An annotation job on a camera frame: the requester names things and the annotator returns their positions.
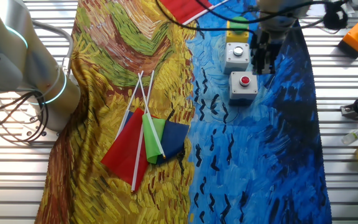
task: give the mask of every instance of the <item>red button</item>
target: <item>red button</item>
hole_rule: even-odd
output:
[[[251,80],[248,77],[241,77],[241,79],[240,79],[240,84],[242,86],[247,86],[247,85],[249,85],[250,82],[251,82]]]

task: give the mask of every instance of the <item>green button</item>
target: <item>green button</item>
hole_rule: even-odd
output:
[[[241,17],[241,16],[237,16],[233,18],[236,21],[248,21],[246,18]],[[248,29],[249,25],[248,24],[241,24],[241,23],[237,23],[237,22],[230,22],[230,28],[235,28],[235,29]],[[242,34],[244,33],[244,31],[234,31],[236,34]]]

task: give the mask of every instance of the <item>red flag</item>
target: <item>red flag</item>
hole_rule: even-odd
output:
[[[142,127],[142,115],[144,112],[137,108],[131,116],[121,134],[114,141],[109,151],[102,159],[102,164],[106,165],[120,179],[132,185],[134,175],[137,145],[139,143],[140,129]],[[139,168],[137,170],[136,188],[139,188],[147,166],[146,149],[144,139],[139,157]]]
[[[211,7],[208,0],[200,0],[205,6]],[[160,0],[160,2],[172,13],[172,15],[181,24],[187,24],[188,21],[205,9],[195,0]]]

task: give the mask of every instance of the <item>van gogh painting print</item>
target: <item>van gogh painting print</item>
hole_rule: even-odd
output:
[[[241,11],[243,3],[252,2],[227,6]],[[206,14],[190,25],[226,21]],[[170,23],[155,1],[79,0],[72,69],[81,102],[51,151],[36,223],[331,223],[301,31],[288,35],[277,73],[258,77],[259,93],[248,107],[228,105],[224,37]],[[144,109],[142,93],[133,92],[142,70],[145,90],[155,70],[150,112],[190,130],[184,150],[149,165],[131,193],[101,159],[132,94],[131,110]]]

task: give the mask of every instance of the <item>table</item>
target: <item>table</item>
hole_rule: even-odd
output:
[[[31,16],[71,33],[77,0],[25,0]],[[307,17],[303,22],[314,22]],[[349,20],[358,22],[358,11]],[[57,35],[36,29],[41,41],[58,62],[67,52],[68,42]],[[358,121],[341,117],[339,107],[358,98],[358,59],[349,60],[336,51],[347,33],[331,35],[321,29],[303,30],[313,64],[317,107],[323,142],[324,167],[335,224],[358,224],[358,164],[353,156],[358,141],[341,146],[343,135],[358,127]],[[10,101],[9,95],[4,100]],[[21,112],[16,118],[26,119]],[[23,128],[10,120],[10,130],[22,134]],[[43,194],[48,154],[57,136],[48,132],[36,147],[15,146],[0,138],[0,223],[33,223]]]

